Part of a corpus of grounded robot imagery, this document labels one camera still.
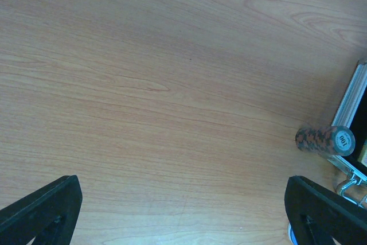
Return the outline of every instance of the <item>wood grain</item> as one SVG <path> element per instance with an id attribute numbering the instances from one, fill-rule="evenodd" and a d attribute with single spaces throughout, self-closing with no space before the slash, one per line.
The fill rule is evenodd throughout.
<path id="1" fill-rule="evenodd" d="M 0 0 L 0 208 L 62 175 L 72 244 L 289 244 L 298 151 L 366 54 L 367 0 Z"/>

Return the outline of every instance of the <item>black plastic bracket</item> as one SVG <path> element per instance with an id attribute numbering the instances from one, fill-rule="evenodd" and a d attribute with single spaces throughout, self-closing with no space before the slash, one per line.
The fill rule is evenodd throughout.
<path id="1" fill-rule="evenodd" d="M 81 201 L 77 176 L 59 178 L 0 211 L 0 244 L 70 244 Z"/>
<path id="2" fill-rule="evenodd" d="M 298 245 L 367 244 L 367 211 L 303 176 L 289 178 L 284 203 Z"/>

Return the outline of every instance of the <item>blue object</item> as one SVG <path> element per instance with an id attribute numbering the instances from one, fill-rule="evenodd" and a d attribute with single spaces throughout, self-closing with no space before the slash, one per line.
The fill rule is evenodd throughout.
<path id="1" fill-rule="evenodd" d="M 298 245 L 291 224 L 288 225 L 288 237 L 294 245 Z"/>

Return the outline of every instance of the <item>wooden table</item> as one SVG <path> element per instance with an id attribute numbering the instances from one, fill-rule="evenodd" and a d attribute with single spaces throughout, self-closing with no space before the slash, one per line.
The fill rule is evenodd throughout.
<path id="1" fill-rule="evenodd" d="M 0 208 L 62 175 L 72 244 L 289 244 L 298 151 L 366 54 L 367 0 L 0 0 Z"/>

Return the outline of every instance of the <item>stack of poker chips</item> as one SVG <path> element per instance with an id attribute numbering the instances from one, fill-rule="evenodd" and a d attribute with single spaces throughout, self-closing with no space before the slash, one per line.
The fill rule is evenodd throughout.
<path id="1" fill-rule="evenodd" d="M 351 155 L 356 146 L 353 133 L 345 126 L 300 129 L 295 140 L 297 147 L 302 151 L 315 151 L 341 156 Z"/>

